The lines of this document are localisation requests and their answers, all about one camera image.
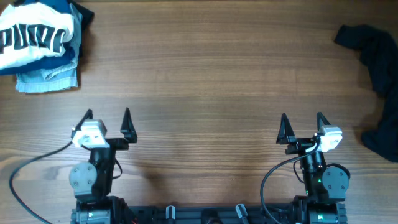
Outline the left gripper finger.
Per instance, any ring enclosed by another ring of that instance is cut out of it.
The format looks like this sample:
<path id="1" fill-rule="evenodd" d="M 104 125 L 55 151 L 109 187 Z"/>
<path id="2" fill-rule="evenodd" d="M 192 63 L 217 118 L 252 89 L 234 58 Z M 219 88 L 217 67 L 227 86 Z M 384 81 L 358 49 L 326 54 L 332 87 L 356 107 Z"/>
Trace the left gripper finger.
<path id="1" fill-rule="evenodd" d="M 132 118 L 129 108 L 125 109 L 120 132 L 123 134 L 124 139 L 129 143 L 137 143 L 137 133 L 132 123 Z"/>
<path id="2" fill-rule="evenodd" d="M 82 124 L 88 119 L 93 119 L 92 109 L 88 109 L 83 118 L 78 122 L 78 124 L 72 128 L 71 137 L 74 137 L 77 131 L 81 131 Z"/>

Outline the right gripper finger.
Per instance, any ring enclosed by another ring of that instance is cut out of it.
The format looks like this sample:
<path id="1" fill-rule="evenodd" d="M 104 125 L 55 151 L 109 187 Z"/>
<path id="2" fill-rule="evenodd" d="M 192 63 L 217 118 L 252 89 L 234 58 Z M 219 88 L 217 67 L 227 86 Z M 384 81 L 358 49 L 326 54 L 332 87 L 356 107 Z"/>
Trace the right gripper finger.
<path id="1" fill-rule="evenodd" d="M 319 133 L 325 133 L 330 127 L 330 122 L 325 118 L 322 112 L 317 113 L 317 129 Z"/>
<path id="2" fill-rule="evenodd" d="M 291 144 L 295 142 L 295 133 L 285 113 L 281 115 L 280 129 L 277 135 L 277 144 Z"/>

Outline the white t-shirt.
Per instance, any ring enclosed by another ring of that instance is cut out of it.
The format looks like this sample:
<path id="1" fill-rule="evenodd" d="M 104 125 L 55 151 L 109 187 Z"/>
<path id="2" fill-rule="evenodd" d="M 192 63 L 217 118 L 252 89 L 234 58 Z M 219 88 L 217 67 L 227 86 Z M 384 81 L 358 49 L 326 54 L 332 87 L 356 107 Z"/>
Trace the white t-shirt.
<path id="1" fill-rule="evenodd" d="M 41 2 L 7 6 L 1 14 L 1 69 L 61 57 L 73 37 L 74 19 Z"/>

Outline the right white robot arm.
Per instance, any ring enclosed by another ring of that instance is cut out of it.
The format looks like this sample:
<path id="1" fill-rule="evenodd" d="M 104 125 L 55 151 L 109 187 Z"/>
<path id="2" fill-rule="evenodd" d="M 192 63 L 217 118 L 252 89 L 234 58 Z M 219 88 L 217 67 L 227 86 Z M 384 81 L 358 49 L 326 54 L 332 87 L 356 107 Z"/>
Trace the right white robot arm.
<path id="1" fill-rule="evenodd" d="M 281 116 L 277 144 L 286 144 L 286 154 L 296 154 L 306 195 L 296 196 L 289 205 L 288 223 L 344 224 L 348 222 L 345 205 L 351 174 L 344 166 L 325 162 L 324 153 L 337 147 L 342 130 L 319 112 L 318 131 L 310 138 L 297 138 L 287 115 Z"/>

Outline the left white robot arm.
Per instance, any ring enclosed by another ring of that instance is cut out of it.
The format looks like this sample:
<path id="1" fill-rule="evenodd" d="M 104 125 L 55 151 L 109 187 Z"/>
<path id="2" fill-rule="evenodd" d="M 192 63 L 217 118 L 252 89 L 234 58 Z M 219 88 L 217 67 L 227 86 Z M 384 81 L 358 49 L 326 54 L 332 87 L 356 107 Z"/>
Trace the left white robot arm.
<path id="1" fill-rule="evenodd" d="M 137 133 L 129 108 L 126 108 L 120 129 L 123 137 L 107 138 L 103 121 L 93 118 L 88 110 L 72 129 L 71 139 L 75 147 L 90 152 L 86 162 L 75 165 L 69 174 L 69 182 L 76 198 L 72 210 L 72 223 L 137 223 L 137 216 L 124 199 L 110 196 L 114 179 L 114 167 L 120 167 L 117 151 L 126 151 L 137 143 Z"/>

